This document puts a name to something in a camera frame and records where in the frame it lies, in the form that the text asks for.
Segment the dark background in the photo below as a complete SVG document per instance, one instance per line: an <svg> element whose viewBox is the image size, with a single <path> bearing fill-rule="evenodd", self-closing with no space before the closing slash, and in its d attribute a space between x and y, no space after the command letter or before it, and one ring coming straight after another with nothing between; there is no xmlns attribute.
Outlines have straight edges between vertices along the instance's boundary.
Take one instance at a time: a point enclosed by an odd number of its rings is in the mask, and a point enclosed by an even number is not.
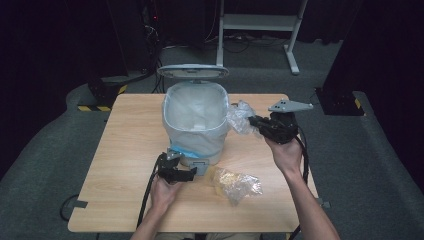
<svg viewBox="0 0 424 240"><path fill-rule="evenodd" d="M125 75L134 62L135 68L149 64L147 33L137 32L144 29L143 24L154 26L170 41L197 47L203 47L212 26L212 36L217 34L213 1L153 1L147 20L140 6L150 1L132 1L129 4L134 8L125 8L117 0L86 2L1 3L1 176L28 141L65 111L70 90L93 78ZM295 14L299 2L227 0L226 4L229 12ZM116 27L122 20L113 14L117 7L126 9L129 18L140 16L123 25L134 27L135 36L129 37ZM418 0L368 0L363 4L310 0L298 40L323 39L325 44L344 40L325 89L335 96L352 90L367 94L400 160L423 189L419 151L424 129L421 9L423 4ZM87 11L91 18L84 18ZM140 54L129 56L125 49L130 45ZM107 61L99 65L99 59Z"/></svg>

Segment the person's left hand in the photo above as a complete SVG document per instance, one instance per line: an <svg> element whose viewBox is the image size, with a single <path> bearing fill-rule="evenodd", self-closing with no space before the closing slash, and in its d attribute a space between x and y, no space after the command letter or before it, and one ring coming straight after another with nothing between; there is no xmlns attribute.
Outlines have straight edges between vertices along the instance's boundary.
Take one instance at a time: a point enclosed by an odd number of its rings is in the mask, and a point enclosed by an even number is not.
<svg viewBox="0 0 424 240"><path fill-rule="evenodd" d="M152 183L150 194L152 197L152 208L166 211L169 206L174 202L178 191L181 189L183 183L177 182L169 184L165 179L156 176Z"/></svg>

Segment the wooden table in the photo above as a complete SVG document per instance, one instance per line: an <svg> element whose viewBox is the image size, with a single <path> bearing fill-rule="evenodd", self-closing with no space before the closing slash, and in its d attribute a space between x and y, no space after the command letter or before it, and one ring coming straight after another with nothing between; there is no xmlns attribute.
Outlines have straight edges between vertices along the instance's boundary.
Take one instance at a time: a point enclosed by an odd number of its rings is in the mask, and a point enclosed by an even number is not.
<svg viewBox="0 0 424 240"><path fill-rule="evenodd" d="M231 103L244 100L258 115L269 116L268 107L287 96L229 94L229 98ZM118 96L78 198L88 204L74 208L70 231L135 231L154 163L169 146L162 125L163 99L163 94ZM216 166L258 177L263 194L232 206L205 177L196 176L183 186L160 232L292 232L297 227L289 188L263 139L231 130ZM309 176L309 188L317 196Z"/></svg>

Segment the person's right hand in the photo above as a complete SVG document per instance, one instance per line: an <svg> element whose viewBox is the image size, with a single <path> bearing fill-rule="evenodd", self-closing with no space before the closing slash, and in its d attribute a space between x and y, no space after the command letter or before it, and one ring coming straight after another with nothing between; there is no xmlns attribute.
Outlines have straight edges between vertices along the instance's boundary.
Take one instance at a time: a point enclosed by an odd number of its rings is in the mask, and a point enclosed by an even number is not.
<svg viewBox="0 0 424 240"><path fill-rule="evenodd" d="M296 139L286 144L278 144L268 138L265 142L269 145L274 157L275 165L284 174L300 174L302 148Z"/></svg>

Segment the plastic bag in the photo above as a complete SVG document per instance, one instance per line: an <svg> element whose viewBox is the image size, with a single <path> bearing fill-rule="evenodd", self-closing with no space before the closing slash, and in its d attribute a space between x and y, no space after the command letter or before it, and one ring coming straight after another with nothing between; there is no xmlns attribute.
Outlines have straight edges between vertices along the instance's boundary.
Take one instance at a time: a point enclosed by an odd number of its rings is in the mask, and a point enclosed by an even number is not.
<svg viewBox="0 0 424 240"><path fill-rule="evenodd" d="M248 117L255 116L255 110L243 100L240 100L236 105L230 105L227 112L227 121L231 128L238 134L248 135L254 133L258 138L258 128L250 125Z"/></svg>
<svg viewBox="0 0 424 240"><path fill-rule="evenodd" d="M234 173L219 167L209 167L207 176L218 195L227 197L237 206L245 197L261 195L262 186L257 177L244 173Z"/></svg>

